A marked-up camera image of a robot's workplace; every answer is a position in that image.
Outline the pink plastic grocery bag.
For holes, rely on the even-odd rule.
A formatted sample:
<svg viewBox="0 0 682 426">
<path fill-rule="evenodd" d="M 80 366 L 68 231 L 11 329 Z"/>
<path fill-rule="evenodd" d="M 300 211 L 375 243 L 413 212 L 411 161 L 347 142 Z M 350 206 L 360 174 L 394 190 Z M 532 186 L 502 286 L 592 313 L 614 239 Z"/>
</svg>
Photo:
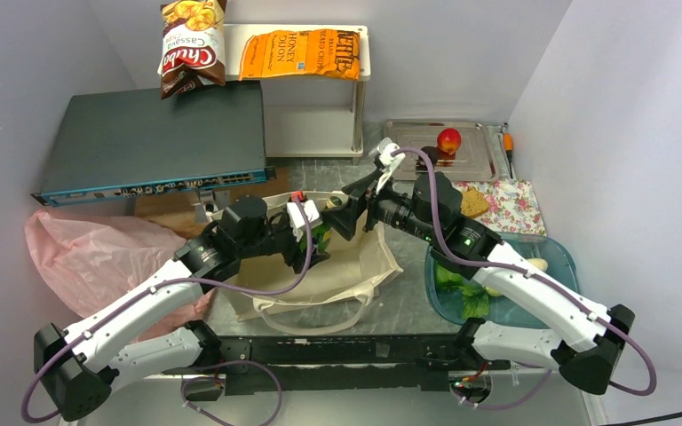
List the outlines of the pink plastic grocery bag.
<svg viewBox="0 0 682 426">
<path fill-rule="evenodd" d="M 25 223 L 30 257 L 47 286 L 82 318 L 153 275 L 185 239 L 137 217 L 41 209 Z"/>
</svg>

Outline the green pepper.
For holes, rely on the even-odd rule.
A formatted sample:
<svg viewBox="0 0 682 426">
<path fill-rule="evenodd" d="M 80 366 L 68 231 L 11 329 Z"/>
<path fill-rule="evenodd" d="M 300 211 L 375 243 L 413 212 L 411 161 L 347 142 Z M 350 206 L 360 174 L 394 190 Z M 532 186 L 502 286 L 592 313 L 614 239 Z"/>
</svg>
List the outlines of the green pepper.
<svg viewBox="0 0 682 426">
<path fill-rule="evenodd" d="M 434 270 L 434 286 L 440 291 L 453 291 L 464 283 L 463 277 L 451 272 L 440 264 L 436 264 Z"/>
</svg>

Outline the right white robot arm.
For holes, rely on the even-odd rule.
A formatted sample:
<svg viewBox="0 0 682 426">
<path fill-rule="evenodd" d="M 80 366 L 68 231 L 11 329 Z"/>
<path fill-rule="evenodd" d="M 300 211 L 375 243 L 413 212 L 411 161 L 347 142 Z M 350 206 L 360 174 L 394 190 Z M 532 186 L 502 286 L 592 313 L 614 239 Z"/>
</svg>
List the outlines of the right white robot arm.
<svg viewBox="0 0 682 426">
<path fill-rule="evenodd" d="M 345 200 L 324 209 L 322 221 L 346 240 L 365 217 L 366 230 L 382 223 L 428 241 L 432 257 L 448 271 L 499 291 L 546 326 L 469 319 L 453 347 L 459 365 L 513 360 L 557 371 L 590 394 L 606 393 L 635 319 L 631 309 L 588 300 L 530 264 L 498 233 L 462 214 L 463 196 L 443 173 L 435 173 L 433 185 L 427 176 L 419 177 L 411 194 L 397 193 L 391 184 L 379 186 L 381 177 L 373 172 L 345 186 Z"/>
</svg>

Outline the white radish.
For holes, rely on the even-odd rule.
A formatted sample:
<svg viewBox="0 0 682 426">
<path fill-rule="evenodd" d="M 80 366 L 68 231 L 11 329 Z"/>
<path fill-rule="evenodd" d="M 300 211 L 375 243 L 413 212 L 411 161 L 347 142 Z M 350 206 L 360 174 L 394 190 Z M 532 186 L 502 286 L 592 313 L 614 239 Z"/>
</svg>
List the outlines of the white radish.
<svg viewBox="0 0 682 426">
<path fill-rule="evenodd" d="M 527 262 L 535 269 L 542 272 L 546 272 L 549 268 L 548 262 L 543 258 L 529 258 Z"/>
</svg>

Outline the red apple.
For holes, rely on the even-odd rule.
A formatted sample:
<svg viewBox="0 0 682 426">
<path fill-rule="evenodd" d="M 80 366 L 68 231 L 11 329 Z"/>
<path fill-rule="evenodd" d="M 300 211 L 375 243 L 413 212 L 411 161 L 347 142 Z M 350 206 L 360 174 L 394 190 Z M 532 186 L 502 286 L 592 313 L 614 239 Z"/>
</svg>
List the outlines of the red apple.
<svg viewBox="0 0 682 426">
<path fill-rule="evenodd" d="M 462 136 L 457 129 L 446 128 L 439 133 L 436 143 L 443 154 L 453 156 L 462 145 Z"/>
</svg>

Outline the orange snack packet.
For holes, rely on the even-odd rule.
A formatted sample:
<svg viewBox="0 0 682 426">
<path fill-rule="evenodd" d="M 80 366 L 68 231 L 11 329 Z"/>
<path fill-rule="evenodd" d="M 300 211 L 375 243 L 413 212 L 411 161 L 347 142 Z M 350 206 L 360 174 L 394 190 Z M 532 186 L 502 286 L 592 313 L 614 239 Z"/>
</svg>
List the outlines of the orange snack packet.
<svg viewBox="0 0 682 426">
<path fill-rule="evenodd" d="M 334 28 L 275 30 L 245 44 L 239 78 L 319 76 L 347 81 L 361 78 L 361 35 Z"/>
</svg>

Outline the dark blue network switch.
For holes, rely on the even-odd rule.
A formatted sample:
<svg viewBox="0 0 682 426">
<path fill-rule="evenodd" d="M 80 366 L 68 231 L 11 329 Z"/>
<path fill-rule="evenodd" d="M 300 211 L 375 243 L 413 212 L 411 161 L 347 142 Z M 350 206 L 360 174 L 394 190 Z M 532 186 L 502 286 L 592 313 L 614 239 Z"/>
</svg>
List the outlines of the dark blue network switch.
<svg viewBox="0 0 682 426">
<path fill-rule="evenodd" d="M 59 207 L 261 184 L 264 105 L 257 81 L 161 99 L 156 89 L 72 97 L 33 198 Z"/>
</svg>

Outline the beige canvas tote bag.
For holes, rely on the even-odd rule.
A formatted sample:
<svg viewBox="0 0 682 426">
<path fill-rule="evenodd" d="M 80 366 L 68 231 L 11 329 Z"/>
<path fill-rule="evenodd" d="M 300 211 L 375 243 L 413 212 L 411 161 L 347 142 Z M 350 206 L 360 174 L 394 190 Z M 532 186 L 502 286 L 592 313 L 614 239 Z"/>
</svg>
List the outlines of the beige canvas tote bag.
<svg viewBox="0 0 682 426">
<path fill-rule="evenodd" d="M 331 257 L 312 266 L 291 291 L 275 296 L 244 294 L 221 289 L 239 321 L 261 318 L 267 326 L 284 334 L 329 335 L 353 327 L 372 304 L 378 287 L 396 278 L 403 270 L 385 243 L 382 225 L 364 231 L 367 211 L 362 213 L 355 236 L 346 241 L 332 228 L 328 252 Z M 287 266 L 280 254 L 242 260 L 239 272 L 227 284 L 240 288 L 277 291 L 289 287 L 298 275 Z M 309 308 L 356 301 L 356 310 L 346 317 L 328 320 L 318 327 L 300 327 L 280 322 L 274 314 L 306 312 Z"/>
</svg>

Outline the brown snack packet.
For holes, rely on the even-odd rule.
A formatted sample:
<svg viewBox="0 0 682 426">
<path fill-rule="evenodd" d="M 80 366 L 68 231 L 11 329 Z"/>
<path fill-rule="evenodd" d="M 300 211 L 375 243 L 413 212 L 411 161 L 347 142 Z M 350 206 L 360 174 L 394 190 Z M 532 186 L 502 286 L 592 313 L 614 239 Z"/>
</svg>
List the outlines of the brown snack packet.
<svg viewBox="0 0 682 426">
<path fill-rule="evenodd" d="M 226 1 L 173 1 L 160 6 L 162 54 L 157 68 L 162 99 L 226 84 Z"/>
</svg>

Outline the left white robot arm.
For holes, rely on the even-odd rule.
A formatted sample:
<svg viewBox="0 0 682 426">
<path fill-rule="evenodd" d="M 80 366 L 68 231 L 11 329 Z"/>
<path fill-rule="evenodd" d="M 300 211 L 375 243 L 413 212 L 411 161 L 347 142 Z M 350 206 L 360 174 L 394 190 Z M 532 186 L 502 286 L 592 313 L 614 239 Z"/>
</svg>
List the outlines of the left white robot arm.
<svg viewBox="0 0 682 426">
<path fill-rule="evenodd" d="M 28 403 L 42 386 L 66 421 L 85 417 L 115 391 L 148 375 L 177 368 L 206 373 L 222 360 L 222 342 L 202 320 L 138 342 L 136 339 L 178 308 L 197 301 L 227 280 L 242 260 L 280 254 L 296 273 L 296 283 L 313 264 L 312 227 L 320 213 L 314 201 L 292 193 L 277 213 L 253 196 L 235 201 L 219 219 L 175 251 L 142 284 L 101 311 L 71 326 L 49 324 L 34 336 L 34 369 L 20 412 L 29 423 Z"/>
</svg>

